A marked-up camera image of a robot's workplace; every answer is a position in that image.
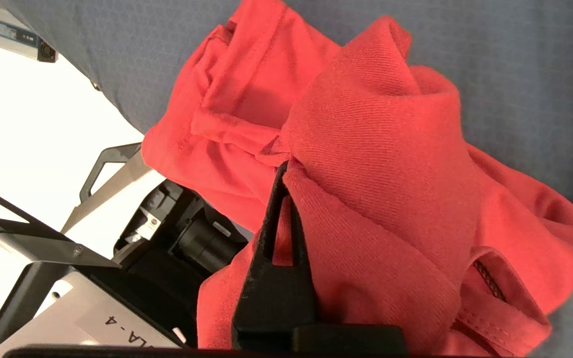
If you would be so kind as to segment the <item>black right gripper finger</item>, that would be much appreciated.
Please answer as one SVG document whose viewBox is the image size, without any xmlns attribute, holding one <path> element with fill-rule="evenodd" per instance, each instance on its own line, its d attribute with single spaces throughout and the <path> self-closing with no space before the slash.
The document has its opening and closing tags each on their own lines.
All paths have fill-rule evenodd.
<svg viewBox="0 0 573 358">
<path fill-rule="evenodd" d="M 273 263 L 277 231 L 289 190 L 284 183 L 288 163 L 277 171 L 262 229 L 232 319 L 232 346 L 241 351 L 295 351 L 296 331 L 317 319 L 317 298 L 312 283 L 300 215 L 288 206 L 291 260 L 289 267 Z"/>
</svg>

